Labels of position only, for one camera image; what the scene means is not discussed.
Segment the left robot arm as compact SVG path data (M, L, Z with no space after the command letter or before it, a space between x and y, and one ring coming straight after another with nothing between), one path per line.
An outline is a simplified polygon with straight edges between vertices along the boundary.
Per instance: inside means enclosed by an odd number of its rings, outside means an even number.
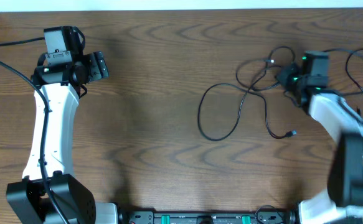
M44 30L47 51L31 76L36 117L32 148L19 182L6 199L22 223L117 223L114 203L96 202L76 178L72 162L73 124L86 84L109 76L101 52L83 53L77 27Z

